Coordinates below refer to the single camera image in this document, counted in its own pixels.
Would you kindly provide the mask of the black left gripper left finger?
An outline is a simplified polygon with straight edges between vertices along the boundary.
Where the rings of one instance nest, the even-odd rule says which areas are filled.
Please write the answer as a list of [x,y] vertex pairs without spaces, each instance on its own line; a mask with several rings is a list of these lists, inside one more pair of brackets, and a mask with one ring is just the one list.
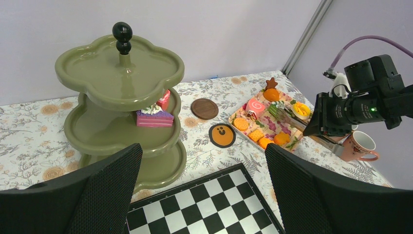
[[101,161],[26,189],[0,193],[3,234],[122,234],[143,151]]

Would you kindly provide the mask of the purple cake slice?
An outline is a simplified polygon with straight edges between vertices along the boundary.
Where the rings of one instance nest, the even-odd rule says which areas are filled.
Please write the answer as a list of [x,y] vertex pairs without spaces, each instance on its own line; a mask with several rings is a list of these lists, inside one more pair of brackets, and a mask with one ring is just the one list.
[[138,127],[172,127],[173,121],[174,116],[157,104],[136,111]]

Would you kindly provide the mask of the green cake slice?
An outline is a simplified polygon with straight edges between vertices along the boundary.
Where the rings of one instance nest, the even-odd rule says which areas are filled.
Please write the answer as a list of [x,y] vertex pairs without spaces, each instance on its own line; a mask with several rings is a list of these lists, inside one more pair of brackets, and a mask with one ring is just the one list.
[[280,114],[281,110],[285,109],[285,103],[284,101],[273,101],[268,107],[268,112],[274,116],[277,117]]

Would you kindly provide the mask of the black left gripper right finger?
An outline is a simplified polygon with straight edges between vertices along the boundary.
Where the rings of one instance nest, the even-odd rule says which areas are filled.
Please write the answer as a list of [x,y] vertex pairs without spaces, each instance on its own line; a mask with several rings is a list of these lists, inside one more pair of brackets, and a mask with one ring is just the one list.
[[286,233],[412,233],[411,190],[337,174],[274,143],[265,157]]

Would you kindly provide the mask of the green three-tier dessert stand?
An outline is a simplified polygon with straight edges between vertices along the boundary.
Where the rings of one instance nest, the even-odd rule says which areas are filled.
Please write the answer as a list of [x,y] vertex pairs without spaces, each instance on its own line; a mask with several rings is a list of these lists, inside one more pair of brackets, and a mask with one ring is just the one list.
[[[61,54],[55,72],[65,87],[79,93],[64,133],[81,153],[80,167],[139,143],[143,157],[135,191],[162,188],[181,176],[187,153],[179,139],[181,99],[175,86],[185,66],[177,54],[117,22],[110,35]],[[156,104],[166,90],[172,127],[136,126],[136,111]]]

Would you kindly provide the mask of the pink cake slice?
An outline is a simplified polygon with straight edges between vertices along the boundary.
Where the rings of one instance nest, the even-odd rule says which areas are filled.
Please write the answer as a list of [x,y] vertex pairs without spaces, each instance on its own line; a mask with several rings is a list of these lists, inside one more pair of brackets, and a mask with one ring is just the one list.
[[169,106],[170,90],[166,90],[162,98],[157,101],[157,105],[162,108],[163,111],[166,111]]

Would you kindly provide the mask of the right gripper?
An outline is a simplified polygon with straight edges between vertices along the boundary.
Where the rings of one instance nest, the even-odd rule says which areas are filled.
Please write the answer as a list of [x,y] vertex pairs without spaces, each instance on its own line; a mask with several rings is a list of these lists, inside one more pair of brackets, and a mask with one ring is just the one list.
[[402,117],[413,117],[413,87],[406,87],[389,55],[363,60],[344,69],[346,98],[319,93],[306,136],[343,136],[353,125],[383,121],[388,130]]

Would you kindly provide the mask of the metal serving tongs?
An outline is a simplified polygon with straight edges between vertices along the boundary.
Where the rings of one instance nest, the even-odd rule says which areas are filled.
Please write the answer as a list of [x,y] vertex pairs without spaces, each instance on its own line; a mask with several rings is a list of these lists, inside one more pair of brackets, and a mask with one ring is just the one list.
[[336,156],[341,156],[344,151],[344,146],[342,143],[339,143],[332,139],[331,136],[328,136],[322,133],[323,128],[321,126],[321,113],[318,106],[315,108],[315,113],[311,118],[307,120],[302,120],[299,117],[295,116],[292,113],[292,110],[285,107],[277,108],[276,105],[270,104],[268,107],[269,113],[271,113],[278,121],[288,123],[292,127],[298,129],[302,132],[303,136],[310,136],[316,142],[329,149]]

